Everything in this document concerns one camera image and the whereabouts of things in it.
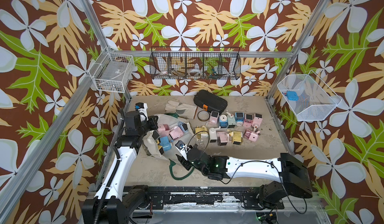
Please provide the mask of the cream tote bag green handles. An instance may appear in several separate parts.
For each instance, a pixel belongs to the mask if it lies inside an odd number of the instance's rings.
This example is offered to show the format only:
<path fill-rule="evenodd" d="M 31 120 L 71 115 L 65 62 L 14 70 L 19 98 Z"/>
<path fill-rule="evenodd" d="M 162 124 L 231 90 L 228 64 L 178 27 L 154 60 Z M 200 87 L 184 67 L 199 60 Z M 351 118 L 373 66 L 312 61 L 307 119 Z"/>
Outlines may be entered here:
<path fill-rule="evenodd" d="M 154 117 L 157 118 L 158 128 L 144 137 L 147 155 L 167 161 L 174 180 L 188 178 L 195 170 L 190 164 L 185 167 L 189 141 L 194 135 L 189 121 L 165 114 L 155 114 Z"/>

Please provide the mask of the white pencil sharpener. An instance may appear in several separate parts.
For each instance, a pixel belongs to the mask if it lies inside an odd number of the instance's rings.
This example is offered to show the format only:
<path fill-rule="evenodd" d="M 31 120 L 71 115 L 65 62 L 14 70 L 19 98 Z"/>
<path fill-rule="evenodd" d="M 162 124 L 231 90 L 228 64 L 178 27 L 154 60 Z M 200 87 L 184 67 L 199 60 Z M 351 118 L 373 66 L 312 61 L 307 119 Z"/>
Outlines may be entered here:
<path fill-rule="evenodd" d="M 219 131 L 221 127 L 218 128 L 210 128 L 209 129 L 209 138 L 210 138 L 210 143 L 216 143 L 218 140 L 217 137 L 217 131 Z"/>

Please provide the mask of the blue pencil sharpener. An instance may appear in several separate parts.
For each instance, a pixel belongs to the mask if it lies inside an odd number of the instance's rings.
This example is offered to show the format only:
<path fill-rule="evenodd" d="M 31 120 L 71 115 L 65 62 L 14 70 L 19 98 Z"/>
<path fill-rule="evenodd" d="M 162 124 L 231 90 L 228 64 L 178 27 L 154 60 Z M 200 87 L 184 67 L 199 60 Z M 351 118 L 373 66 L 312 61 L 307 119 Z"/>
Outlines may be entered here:
<path fill-rule="evenodd" d="M 228 127 L 228 125 L 229 125 L 228 117 L 226 115 L 220 115 L 220 117 L 219 117 L 219 126 L 221 128 L 226 129 Z"/>
<path fill-rule="evenodd" d="M 235 121 L 236 121 L 236 126 L 242 126 L 245 121 L 245 114 L 242 112 L 236 112 L 235 113 Z"/>

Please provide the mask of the green pencil sharpener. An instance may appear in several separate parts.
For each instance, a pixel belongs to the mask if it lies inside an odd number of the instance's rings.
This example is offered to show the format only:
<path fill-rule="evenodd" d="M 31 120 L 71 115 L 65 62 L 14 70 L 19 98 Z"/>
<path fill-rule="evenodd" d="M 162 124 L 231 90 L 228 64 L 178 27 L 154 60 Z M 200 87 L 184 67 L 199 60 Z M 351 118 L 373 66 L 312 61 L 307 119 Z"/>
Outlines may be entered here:
<path fill-rule="evenodd" d="M 229 113 L 228 111 L 226 112 L 226 114 L 227 114 L 228 129 L 235 128 L 237 125 L 235 116 Z"/>

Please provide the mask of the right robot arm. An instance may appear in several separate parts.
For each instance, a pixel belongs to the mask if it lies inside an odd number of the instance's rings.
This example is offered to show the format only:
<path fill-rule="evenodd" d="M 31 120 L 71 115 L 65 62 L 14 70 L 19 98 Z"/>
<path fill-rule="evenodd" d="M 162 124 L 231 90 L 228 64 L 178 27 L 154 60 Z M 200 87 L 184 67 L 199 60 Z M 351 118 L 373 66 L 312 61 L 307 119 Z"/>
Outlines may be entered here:
<path fill-rule="evenodd" d="M 269 160 L 244 160 L 228 156 L 210 156 L 197 146 L 177 144 L 176 157 L 184 168 L 194 167 L 210 180 L 222 182 L 234 178 L 270 180 L 260 187 L 257 197 L 261 209 L 276 204 L 285 197 L 311 199 L 313 197 L 308 168 L 294 156 L 281 153 Z"/>

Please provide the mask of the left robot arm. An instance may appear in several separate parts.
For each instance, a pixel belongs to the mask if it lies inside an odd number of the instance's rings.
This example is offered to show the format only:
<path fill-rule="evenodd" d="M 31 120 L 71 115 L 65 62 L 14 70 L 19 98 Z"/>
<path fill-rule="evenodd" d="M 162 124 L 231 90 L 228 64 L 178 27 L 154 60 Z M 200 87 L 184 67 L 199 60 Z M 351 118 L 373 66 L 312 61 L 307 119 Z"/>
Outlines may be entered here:
<path fill-rule="evenodd" d="M 87 199 L 82 208 L 85 224 L 133 224 L 136 208 L 149 203 L 148 187 L 133 188 L 124 196 L 129 171 L 143 144 L 143 137 L 158 128 L 157 116 L 145 117 L 139 112 L 129 112 L 124 117 L 118 139 L 113 146 L 115 159 L 107 177 L 95 196 Z"/>

